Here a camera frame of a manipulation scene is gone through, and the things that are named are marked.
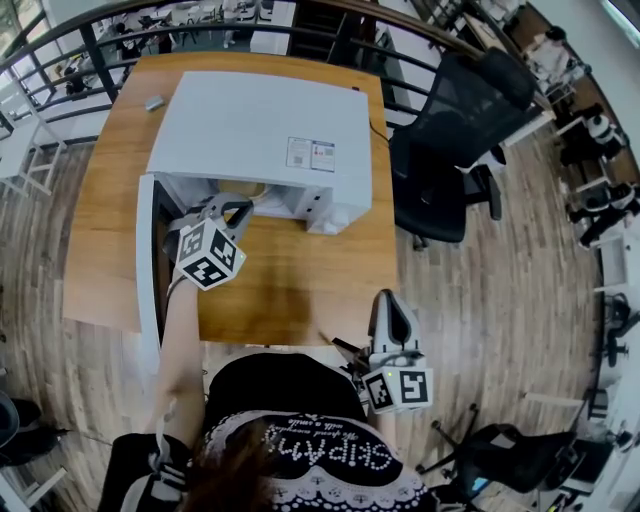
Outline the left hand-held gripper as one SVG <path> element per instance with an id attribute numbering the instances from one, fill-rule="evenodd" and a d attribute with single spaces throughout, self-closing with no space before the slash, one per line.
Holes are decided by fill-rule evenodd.
<path id="1" fill-rule="evenodd" d="M 232 211 L 229 218 L 225 212 Z M 181 277 L 202 291 L 233 280 L 246 262 L 239 247 L 254 213 L 251 200 L 238 193 L 217 193 L 203 202 L 199 214 L 169 225 L 164 251 Z"/>

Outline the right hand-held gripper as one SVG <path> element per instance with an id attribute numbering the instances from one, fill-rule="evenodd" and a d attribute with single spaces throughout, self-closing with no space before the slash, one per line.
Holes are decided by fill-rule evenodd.
<path id="1" fill-rule="evenodd" d="M 373 352 L 361 377 L 375 414 L 429 408 L 433 404 L 433 370 L 420 351 L 415 312 L 390 289 L 375 297 L 368 328 Z"/>

